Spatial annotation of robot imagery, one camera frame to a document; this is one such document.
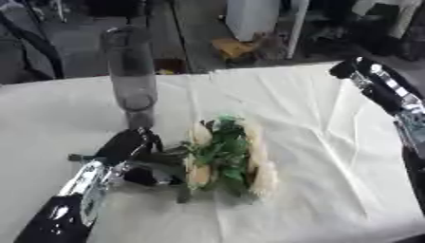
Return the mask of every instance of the white tablecloth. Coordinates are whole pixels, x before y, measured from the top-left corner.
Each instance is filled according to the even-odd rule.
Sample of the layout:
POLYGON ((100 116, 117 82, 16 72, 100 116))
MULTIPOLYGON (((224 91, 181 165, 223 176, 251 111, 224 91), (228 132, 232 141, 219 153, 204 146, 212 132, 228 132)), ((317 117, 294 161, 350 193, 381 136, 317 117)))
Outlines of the white tablecloth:
MULTIPOLYGON (((126 184, 111 192, 88 242, 391 242, 425 233, 387 116, 331 65, 158 76, 155 131, 166 144, 193 121, 248 117, 265 132, 280 186, 253 204, 216 193, 126 184)), ((108 78, 0 87, 0 241, 11 242, 79 165, 124 128, 108 78)))

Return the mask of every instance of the equipment in background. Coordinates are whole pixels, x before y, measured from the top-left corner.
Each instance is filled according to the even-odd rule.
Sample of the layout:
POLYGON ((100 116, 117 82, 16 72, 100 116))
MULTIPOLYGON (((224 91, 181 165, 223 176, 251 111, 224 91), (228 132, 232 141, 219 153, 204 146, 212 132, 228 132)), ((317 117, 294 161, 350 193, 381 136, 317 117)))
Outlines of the equipment in background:
POLYGON ((241 42, 254 40, 256 34, 273 32, 281 0, 229 0, 226 24, 241 42))
POLYGON ((425 214, 425 106, 422 95, 392 68, 364 57, 348 59, 330 70, 349 79, 361 93, 394 117, 403 144, 403 158, 425 214))

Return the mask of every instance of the cable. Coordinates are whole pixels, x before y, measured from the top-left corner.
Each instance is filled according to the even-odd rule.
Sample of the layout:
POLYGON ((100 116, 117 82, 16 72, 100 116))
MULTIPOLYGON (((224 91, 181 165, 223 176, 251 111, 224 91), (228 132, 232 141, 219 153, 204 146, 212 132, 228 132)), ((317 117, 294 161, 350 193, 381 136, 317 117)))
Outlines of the cable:
POLYGON ((186 49, 186 43, 184 41, 184 37, 183 37, 183 35, 181 33, 181 27, 180 27, 180 24, 178 22, 178 18, 177 18, 177 14, 176 14, 176 9, 175 9, 175 6, 176 6, 175 5, 175 1, 174 0, 168 0, 168 3, 170 4, 170 8, 171 8, 171 11, 173 13, 173 18, 174 18, 175 23, 176 23, 176 28, 177 28, 177 33, 178 33, 178 39, 180 41, 181 47, 182 47, 183 52, 184 52, 183 53, 184 54, 184 59, 185 59, 184 61, 186 63, 187 70, 188 70, 189 73, 193 73, 193 70, 192 70, 192 67, 191 67, 191 63, 189 62, 189 56, 188 56, 188 52, 187 52, 187 49, 186 49))

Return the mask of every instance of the clear glass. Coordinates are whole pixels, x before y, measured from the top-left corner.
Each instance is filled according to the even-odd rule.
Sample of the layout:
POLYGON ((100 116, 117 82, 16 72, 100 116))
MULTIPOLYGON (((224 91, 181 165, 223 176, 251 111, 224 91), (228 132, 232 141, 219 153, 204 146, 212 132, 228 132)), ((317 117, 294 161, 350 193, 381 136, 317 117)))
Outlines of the clear glass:
POLYGON ((117 103, 132 129, 154 125, 157 82, 149 40, 146 30, 133 26, 111 28, 101 36, 117 103))

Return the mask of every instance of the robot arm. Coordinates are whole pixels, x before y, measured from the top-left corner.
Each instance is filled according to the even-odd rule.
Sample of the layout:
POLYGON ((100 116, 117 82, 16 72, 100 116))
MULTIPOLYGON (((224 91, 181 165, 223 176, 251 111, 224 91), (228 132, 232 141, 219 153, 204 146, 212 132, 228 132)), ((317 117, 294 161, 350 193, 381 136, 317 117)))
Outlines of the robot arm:
POLYGON ((361 93, 394 118, 403 143, 403 159, 416 198, 425 214, 425 106, 422 95, 392 68, 364 57, 346 60, 330 69, 348 79, 361 93))
POLYGON ((86 242, 108 188, 138 166, 133 158, 151 154, 154 145, 162 151, 159 136, 150 130, 118 133, 94 157, 83 162, 77 175, 47 201, 14 242, 86 242))

